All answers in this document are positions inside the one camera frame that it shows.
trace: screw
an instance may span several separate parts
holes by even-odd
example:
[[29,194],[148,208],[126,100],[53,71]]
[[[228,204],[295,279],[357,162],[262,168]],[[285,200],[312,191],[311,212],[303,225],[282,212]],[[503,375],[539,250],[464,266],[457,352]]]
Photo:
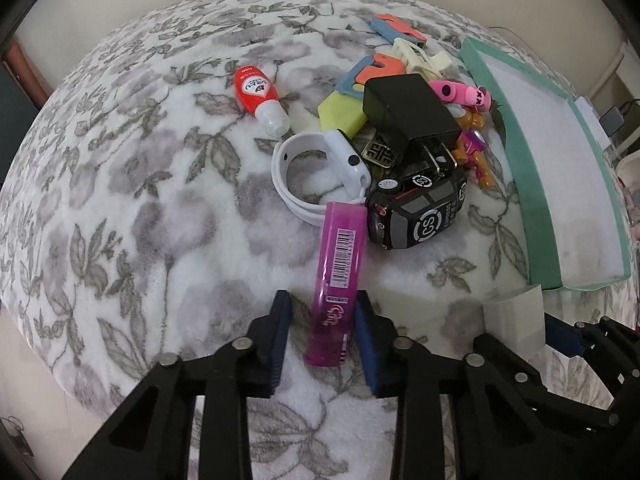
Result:
[[480,354],[469,354],[466,356],[465,361],[474,368],[479,368],[484,364],[484,357]]
[[413,345],[414,345],[414,340],[411,339],[410,337],[405,337],[405,336],[401,335],[400,337],[396,337],[394,339],[394,346],[398,350],[408,350]]
[[234,339],[231,346],[236,350],[248,350],[253,344],[254,342],[251,341],[251,338],[239,337],[238,339]]
[[163,354],[158,354],[157,359],[161,367],[168,368],[169,366],[175,365],[178,362],[179,357],[171,352],[165,352]]

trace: white smartwatch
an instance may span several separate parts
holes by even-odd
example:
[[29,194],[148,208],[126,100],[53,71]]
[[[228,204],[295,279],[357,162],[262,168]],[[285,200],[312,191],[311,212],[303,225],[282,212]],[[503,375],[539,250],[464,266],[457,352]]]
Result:
[[300,153],[318,150],[326,153],[326,160],[350,197],[349,203],[362,204],[371,185],[371,174],[364,161],[340,130],[295,134],[276,144],[271,159],[271,178],[284,203],[301,220],[322,226],[326,206],[309,204],[292,195],[287,188],[290,162]]

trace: orange toy figure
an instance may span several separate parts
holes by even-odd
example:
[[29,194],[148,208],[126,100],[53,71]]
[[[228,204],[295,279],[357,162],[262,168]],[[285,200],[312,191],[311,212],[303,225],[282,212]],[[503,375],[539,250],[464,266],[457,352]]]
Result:
[[462,117],[456,117],[456,121],[462,128],[463,132],[468,132],[469,130],[484,130],[486,126],[486,121],[480,112],[476,112],[474,110],[470,110],[469,108],[464,108],[465,114]]
[[451,152],[458,164],[464,164],[467,168],[476,168],[480,189],[495,186],[495,180],[482,153],[488,147],[489,144],[478,130],[469,130],[462,132],[456,141],[456,149]]

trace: floral blanket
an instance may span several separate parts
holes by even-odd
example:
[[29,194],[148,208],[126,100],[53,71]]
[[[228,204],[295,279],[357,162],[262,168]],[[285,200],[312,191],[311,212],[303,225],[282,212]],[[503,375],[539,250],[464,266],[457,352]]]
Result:
[[[449,52],[449,78],[472,82],[458,55],[471,35],[567,87],[497,34],[415,0],[193,0],[115,30],[56,89],[0,193],[0,296],[87,409],[106,418],[158,352],[190,359],[242,335],[284,288],[295,313],[282,384],[249,406],[255,477],[388,478],[395,402],[370,396],[353,353],[341,368],[302,361],[320,230],[276,195],[274,141],[232,88],[238,66],[257,64],[293,131],[318,129],[317,107],[338,79],[385,44],[368,25],[379,12]],[[455,224],[428,243],[369,245],[360,277],[400,332],[447,356],[483,332],[483,298],[526,282],[518,194],[497,133],[489,138],[498,186],[471,184]],[[340,198],[325,163],[294,161],[298,196]],[[607,314],[634,325],[637,290],[630,280],[545,293],[545,306],[569,321]],[[608,402],[580,359],[548,351],[536,365],[552,390]],[[446,451],[452,474],[450,433]]]

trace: white bottle cap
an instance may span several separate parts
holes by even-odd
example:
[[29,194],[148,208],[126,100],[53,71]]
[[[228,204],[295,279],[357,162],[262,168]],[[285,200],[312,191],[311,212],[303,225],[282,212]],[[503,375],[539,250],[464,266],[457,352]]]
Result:
[[258,105],[255,109],[255,118],[258,119],[267,135],[273,139],[281,139],[291,127],[289,116],[282,105],[273,99]]

